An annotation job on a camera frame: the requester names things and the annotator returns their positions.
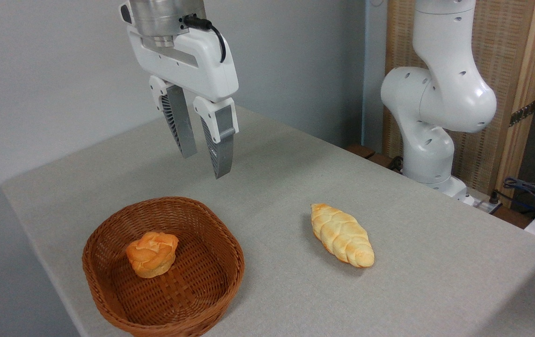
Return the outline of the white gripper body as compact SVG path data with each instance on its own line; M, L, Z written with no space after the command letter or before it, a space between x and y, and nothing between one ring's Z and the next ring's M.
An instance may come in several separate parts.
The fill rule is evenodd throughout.
M120 16L143 70L211 102L239 89L228 43L201 1L126 1Z

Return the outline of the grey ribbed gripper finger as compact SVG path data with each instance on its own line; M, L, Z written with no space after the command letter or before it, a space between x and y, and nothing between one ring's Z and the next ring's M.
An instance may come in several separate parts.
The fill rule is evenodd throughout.
M235 134L239 132L235 103L232 98L213 103L197 96L194 109L201 117L214 175L219 179L232 167Z
M167 120L171 134L184 158L197 153L190 114L180 86L151 75L149 86L157 109Z

